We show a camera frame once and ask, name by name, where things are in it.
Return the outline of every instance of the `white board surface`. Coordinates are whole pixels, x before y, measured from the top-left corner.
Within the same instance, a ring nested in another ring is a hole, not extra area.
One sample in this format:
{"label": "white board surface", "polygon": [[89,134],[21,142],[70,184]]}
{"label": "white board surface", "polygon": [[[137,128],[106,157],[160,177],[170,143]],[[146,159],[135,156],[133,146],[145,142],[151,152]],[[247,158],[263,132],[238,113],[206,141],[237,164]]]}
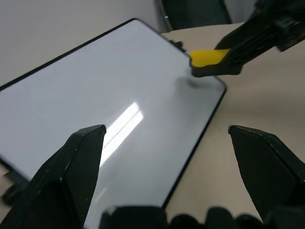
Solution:
{"label": "white board surface", "polygon": [[224,91],[133,20],[0,92],[0,157],[32,178],[72,133],[105,124],[85,223],[97,229],[109,206],[164,203]]}

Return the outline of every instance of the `robotic arm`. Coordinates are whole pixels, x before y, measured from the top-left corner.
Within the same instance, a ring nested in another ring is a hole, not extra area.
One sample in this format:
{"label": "robotic arm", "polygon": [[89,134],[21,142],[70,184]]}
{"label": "robotic arm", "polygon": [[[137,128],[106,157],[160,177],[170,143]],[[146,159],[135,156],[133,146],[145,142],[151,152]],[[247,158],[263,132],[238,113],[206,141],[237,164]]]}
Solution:
{"label": "robotic arm", "polygon": [[[82,229],[105,133],[98,125],[72,134],[35,174],[0,229]],[[168,222],[163,208],[129,206],[107,209],[100,229],[305,228],[305,164],[275,135],[242,126],[230,126],[229,134],[241,177],[263,223],[250,215],[234,219],[220,207],[209,209],[205,223],[185,214]]]}
{"label": "robotic arm", "polygon": [[305,39],[304,0],[261,0],[252,17],[214,50],[190,52],[192,75],[238,75],[243,65],[276,46],[281,52]]}

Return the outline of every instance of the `table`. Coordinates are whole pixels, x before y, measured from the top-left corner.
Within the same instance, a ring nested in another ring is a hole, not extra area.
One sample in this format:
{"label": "table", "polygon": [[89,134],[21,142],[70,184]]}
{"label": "table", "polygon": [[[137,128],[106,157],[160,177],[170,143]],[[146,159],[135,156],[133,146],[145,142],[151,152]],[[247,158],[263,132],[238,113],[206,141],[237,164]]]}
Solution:
{"label": "table", "polygon": [[[165,34],[183,41],[186,50],[212,49],[239,24],[215,25]],[[221,76],[227,84],[215,116],[203,136],[167,207],[169,217],[188,213],[199,221],[210,206],[233,215],[259,217],[239,174],[229,125],[243,125],[277,135],[305,161],[305,43],[285,52],[273,48],[244,66],[237,76]]]}

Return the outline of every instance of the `chair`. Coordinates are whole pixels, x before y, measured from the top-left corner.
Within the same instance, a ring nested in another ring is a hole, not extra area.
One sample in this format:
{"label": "chair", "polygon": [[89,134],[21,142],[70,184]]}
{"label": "chair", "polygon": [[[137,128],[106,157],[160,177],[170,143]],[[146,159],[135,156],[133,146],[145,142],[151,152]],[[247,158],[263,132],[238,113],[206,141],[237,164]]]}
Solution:
{"label": "chair", "polygon": [[224,0],[160,0],[159,5],[169,31],[232,24]]}

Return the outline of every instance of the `yellow tool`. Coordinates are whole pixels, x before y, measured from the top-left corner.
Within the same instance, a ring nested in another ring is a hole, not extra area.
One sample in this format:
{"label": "yellow tool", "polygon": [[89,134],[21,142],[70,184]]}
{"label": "yellow tool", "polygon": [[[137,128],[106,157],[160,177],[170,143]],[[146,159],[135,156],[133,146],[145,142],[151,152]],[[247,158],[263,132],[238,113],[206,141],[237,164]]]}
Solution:
{"label": "yellow tool", "polygon": [[191,65],[202,68],[208,65],[219,64],[226,56],[229,49],[226,50],[196,50],[190,51]]}

